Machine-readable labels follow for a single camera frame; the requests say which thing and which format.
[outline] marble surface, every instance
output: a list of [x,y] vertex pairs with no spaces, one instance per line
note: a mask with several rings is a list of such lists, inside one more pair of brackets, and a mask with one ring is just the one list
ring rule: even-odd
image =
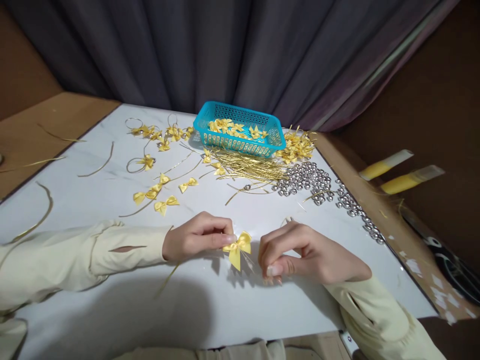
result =
[[[36,182],[47,186],[54,199],[51,214],[37,231],[89,226],[137,210],[132,195],[147,190],[155,183],[153,178],[179,163],[189,151],[173,142],[170,151],[157,152],[156,145],[150,143],[146,153],[156,158],[153,169],[128,173],[127,162],[142,156],[147,140],[127,134],[124,121],[139,118],[146,125],[165,129],[169,114],[172,112],[121,105],[83,137],[87,142],[74,144],[64,153],[67,158],[51,163],[0,205],[0,243],[28,229],[45,213],[48,200]],[[175,114],[181,128],[191,126],[195,119],[192,114]],[[107,166],[93,176],[77,177],[106,161],[112,141],[115,146]],[[190,145],[200,148],[199,144]],[[175,178],[186,173],[199,159],[192,154],[168,175]],[[330,173],[335,189],[337,177],[317,151],[312,161]],[[230,217],[236,234],[245,230],[252,235],[251,257],[256,259],[260,237],[291,216],[368,263],[415,317],[437,315],[390,250],[362,229],[361,218],[348,216],[334,202],[318,207],[308,201],[302,208],[300,204],[310,195],[308,190],[288,198],[241,193],[225,206],[235,193],[227,184],[240,188],[249,181],[216,180],[213,173],[199,179],[212,169],[202,164],[164,185],[158,199],[175,195],[180,203],[169,206],[165,217],[150,205],[122,221],[136,226],[178,226],[201,211]],[[199,186],[181,194],[178,185],[190,176],[199,179]],[[238,274],[221,251],[183,263],[161,296],[154,298],[172,269],[162,264],[116,274],[95,288],[78,293],[62,291],[43,303],[20,309],[17,317],[28,321],[28,334],[19,358],[110,359],[139,346],[217,348],[343,327],[335,301],[322,286],[297,277],[285,279],[283,286],[265,286],[258,267],[255,273]]]

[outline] blue plastic basket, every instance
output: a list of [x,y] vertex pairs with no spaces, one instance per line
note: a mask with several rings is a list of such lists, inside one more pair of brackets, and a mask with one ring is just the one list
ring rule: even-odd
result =
[[[268,136],[263,139],[248,140],[211,131],[209,122],[216,119],[231,119],[235,124],[244,125],[243,132],[247,136],[250,136],[250,126],[253,128],[258,126],[258,130],[266,131]],[[205,146],[218,146],[265,158],[286,146],[282,126],[277,117],[222,102],[207,101],[204,103],[193,122],[193,127],[200,133],[201,142]]]

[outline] yellow bottle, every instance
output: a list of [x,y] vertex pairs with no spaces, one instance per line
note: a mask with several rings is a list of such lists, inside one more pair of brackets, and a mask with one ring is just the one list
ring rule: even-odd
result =
[[410,150],[401,150],[386,159],[376,162],[358,174],[367,181],[370,181],[382,174],[385,174],[388,170],[411,158],[414,155]]
[[392,195],[416,187],[418,184],[436,178],[442,174],[445,174],[445,171],[438,166],[430,165],[407,175],[396,177],[393,180],[384,183],[380,188],[385,193]]

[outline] fingernail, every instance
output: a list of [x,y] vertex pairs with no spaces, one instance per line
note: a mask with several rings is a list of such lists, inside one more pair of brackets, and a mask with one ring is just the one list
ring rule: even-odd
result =
[[224,234],[222,237],[221,237],[221,242],[224,244],[224,245],[230,245],[234,242],[237,241],[237,236],[236,235],[227,235],[227,234]]
[[282,265],[274,263],[266,268],[266,275],[268,277],[282,275],[282,270],[283,270]]

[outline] cream long-sleeve shirt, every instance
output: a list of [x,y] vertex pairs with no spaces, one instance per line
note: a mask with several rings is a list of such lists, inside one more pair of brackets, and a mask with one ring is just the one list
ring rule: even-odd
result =
[[[42,232],[0,247],[0,310],[39,302],[51,293],[81,291],[110,274],[164,262],[170,227],[130,227],[104,221],[88,228]],[[126,252],[113,250],[135,247]],[[326,286],[339,302],[346,327],[371,360],[444,360],[425,329],[372,277]],[[0,323],[0,360],[10,360],[27,331],[21,319]],[[221,350],[136,349],[119,360],[288,359],[281,340]]]

